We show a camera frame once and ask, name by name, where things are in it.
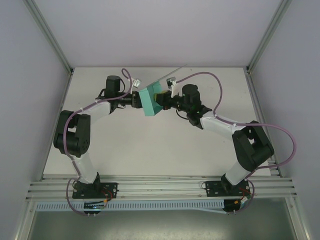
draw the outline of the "cable connector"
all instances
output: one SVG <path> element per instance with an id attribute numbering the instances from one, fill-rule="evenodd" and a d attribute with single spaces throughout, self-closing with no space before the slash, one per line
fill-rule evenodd
<path id="1" fill-rule="evenodd" d="M 133 77 L 131 77 L 131 79 L 132 79 L 132 87 L 135 87 L 137 89 L 141 84 L 141 80 Z"/>
<path id="2" fill-rule="evenodd" d="M 243 199 L 241 199 L 241 204 L 244 204 L 246 201 L 248 201 L 251 198 L 251 194 L 248 196 L 243 197 Z"/>
<path id="3" fill-rule="evenodd" d="M 173 98 L 176 95 L 179 95 L 180 92 L 180 85 L 177 83 L 176 77 L 170 77 L 166 80 L 166 84 L 169 89 L 171 90 L 171 98 Z"/>

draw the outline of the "black mounting plate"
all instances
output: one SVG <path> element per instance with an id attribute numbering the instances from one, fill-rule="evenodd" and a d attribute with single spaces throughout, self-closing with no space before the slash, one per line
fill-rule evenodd
<path id="1" fill-rule="evenodd" d="M 234 188 L 230 191 L 230 193 L 226 193 L 224 190 L 221 181 L 205 181 L 205 191 L 207 197 L 242 197 L 243 191 L 241 189 L 245 189 L 246 191 L 250 192 L 248 181 L 241 181 L 238 185 L 234 186 Z M 244 191 L 244 195 L 248 196 L 250 193 Z"/>
<path id="2" fill-rule="evenodd" d="M 110 193 L 112 193 L 112 198 L 117 198 L 117 192 L 118 192 L 118 183 L 117 182 L 101 182 L 101 192 L 96 192 L 95 190 L 86 190 L 84 192 L 82 191 L 76 191 L 73 192 L 72 198 L 73 199 L 105 199 L 106 195 L 108 195 L 108 198 L 110 198 Z"/>

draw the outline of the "teal foam block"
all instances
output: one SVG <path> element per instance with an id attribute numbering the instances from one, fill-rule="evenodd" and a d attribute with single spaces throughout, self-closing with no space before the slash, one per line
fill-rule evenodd
<path id="1" fill-rule="evenodd" d="M 139 91 L 141 104 L 145 116 L 154 116 L 163 108 L 155 101 L 155 94 L 161 93 L 162 87 L 159 80 L 151 83 Z"/>

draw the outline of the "white table surface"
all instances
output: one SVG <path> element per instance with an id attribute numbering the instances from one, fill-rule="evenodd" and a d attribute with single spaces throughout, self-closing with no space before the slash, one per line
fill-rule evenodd
<path id="1" fill-rule="evenodd" d="M 127 68 L 132 77 L 142 81 L 139 89 L 174 69 Z M 221 81 L 223 98 L 217 111 L 219 115 L 238 122 L 256 120 L 242 68 L 184 67 L 170 77 L 179 80 L 203 71 L 216 74 Z M 105 87 L 108 75 L 122 77 L 121 68 L 77 67 L 63 109 L 76 111 L 92 103 Z M 189 83 L 198 86 L 202 104 L 213 109 L 220 94 L 216 80 L 209 75 L 200 75 L 183 82 Z M 164 90 L 168 89 L 165 79 L 161 85 Z M 89 154 L 101 175 L 221 176 L 237 160 L 230 140 L 191 126 L 176 115 L 175 109 L 144 116 L 142 109 L 130 106 L 116 109 L 91 126 Z M 52 145 L 44 174 L 74 173 L 69 158 Z M 261 169 L 255 175 L 270 176 L 270 170 Z"/>

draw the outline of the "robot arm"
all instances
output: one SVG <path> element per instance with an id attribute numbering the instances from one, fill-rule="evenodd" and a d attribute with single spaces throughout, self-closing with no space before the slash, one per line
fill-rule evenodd
<path id="1" fill-rule="evenodd" d="M 120 92 L 120 81 L 118 76 L 108 76 L 106 88 L 101 90 L 97 99 L 121 96 L 123 93 Z M 191 125 L 202 130 L 213 131 L 233 141 L 237 162 L 221 177 L 221 185 L 226 194 L 230 193 L 246 176 L 274 154 L 274 149 L 261 126 L 239 126 L 235 123 L 236 121 L 229 120 L 235 124 L 228 124 L 217 119 L 210 108 L 202 105 L 196 85 L 183 86 L 182 96 L 175 94 L 173 91 L 156 93 L 154 100 L 164 110 L 175 108 L 178 111 L 186 112 Z M 99 174 L 94 169 L 87 152 L 90 146 L 90 125 L 113 113 L 119 105 L 142 108 L 139 93 L 131 89 L 131 94 L 124 98 L 97 104 L 91 109 L 75 115 L 68 125 L 66 146 L 69 153 L 75 156 L 73 166 L 75 170 L 78 169 L 77 172 L 80 175 L 74 189 L 77 192 L 85 193 L 85 196 L 81 194 L 78 198 L 103 198 L 101 197 Z M 62 154 L 65 154 L 63 131 L 66 121 L 72 113 L 67 110 L 61 112 L 53 140 L 54 147 L 59 149 Z"/>
<path id="2" fill-rule="evenodd" d="M 274 153 L 265 131 L 261 126 L 239 126 L 236 121 L 227 119 L 221 121 L 213 114 L 212 109 L 202 105 L 198 87 L 187 84 L 182 88 L 182 96 L 172 96 L 171 91 L 155 95 L 155 101 L 164 110 L 175 108 L 186 112 L 191 125 L 202 130 L 213 131 L 222 137 L 233 141 L 237 162 L 222 176 L 221 184 L 226 193 L 243 181 L 246 176 L 269 159 Z"/>

